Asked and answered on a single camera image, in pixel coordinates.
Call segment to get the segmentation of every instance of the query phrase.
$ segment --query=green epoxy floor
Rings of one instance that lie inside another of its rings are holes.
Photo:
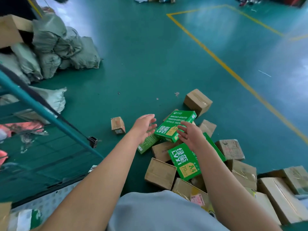
[[[185,95],[198,88],[213,105],[195,122],[207,119],[217,124],[214,141],[238,139],[244,162],[259,173],[294,165],[308,170],[307,144],[166,16],[229,4],[285,34],[281,37],[227,8],[174,16],[308,135],[308,38],[289,40],[308,34],[306,9],[265,1],[239,8],[234,0],[177,0],[176,4],[70,0],[65,5],[47,1],[67,25],[93,38],[104,60],[99,69],[63,71],[37,86],[67,87],[63,116],[87,136],[101,139],[97,150],[103,155],[121,139],[111,132],[110,118],[121,116],[129,130],[139,116],[155,113],[159,124],[175,108],[186,109],[182,105]],[[150,151],[136,153],[125,193],[158,190],[144,181],[152,156]],[[82,165],[83,159],[77,162]],[[81,167],[84,171],[98,162],[91,158]]]

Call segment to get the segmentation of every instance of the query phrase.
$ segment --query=metal cage cart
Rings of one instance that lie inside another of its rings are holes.
[[[27,109],[51,123],[43,127],[48,135],[21,130],[0,144],[0,150],[8,156],[0,166],[0,202],[20,204],[26,198],[55,191],[67,182],[82,179],[92,165],[102,161],[103,156],[82,139],[78,130],[48,112],[1,68],[0,86],[1,96],[11,94],[19,100],[0,106],[0,124],[26,122],[13,113]]]

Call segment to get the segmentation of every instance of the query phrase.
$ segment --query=pile of sacks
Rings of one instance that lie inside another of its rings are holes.
[[[24,43],[11,46],[13,54],[0,54],[0,63],[25,83],[52,78],[57,69],[99,68],[101,58],[91,37],[80,37],[54,13],[33,20],[34,52]]]

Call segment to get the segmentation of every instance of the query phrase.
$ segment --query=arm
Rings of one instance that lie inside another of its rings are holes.
[[[201,130],[181,122],[179,138],[196,154],[217,219],[230,231],[281,231],[222,162]]]
[[[67,195],[40,231],[105,230],[138,145],[155,131],[156,124],[149,126],[154,121],[154,114],[138,118],[109,155]]]

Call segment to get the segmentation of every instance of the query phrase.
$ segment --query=black strap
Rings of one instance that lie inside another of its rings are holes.
[[[97,145],[97,139],[93,136],[90,136],[89,138],[85,136],[81,131],[79,131],[75,126],[70,124],[61,114],[59,114],[56,110],[54,110],[46,100],[44,100],[43,97],[40,96],[36,91],[31,89],[24,81],[22,81],[14,72],[6,68],[5,66],[0,64],[0,70],[2,70],[3,73],[6,74],[7,77],[9,77],[16,85],[20,86],[21,89],[23,89],[26,93],[29,94],[29,96],[34,99],[35,101],[39,102],[41,105],[49,109],[51,112],[53,112],[56,116],[58,116],[59,119],[61,119],[63,122],[68,124],[71,128],[73,128],[75,131],[80,133],[83,137],[85,137],[89,142],[90,146],[92,148],[95,148]]]

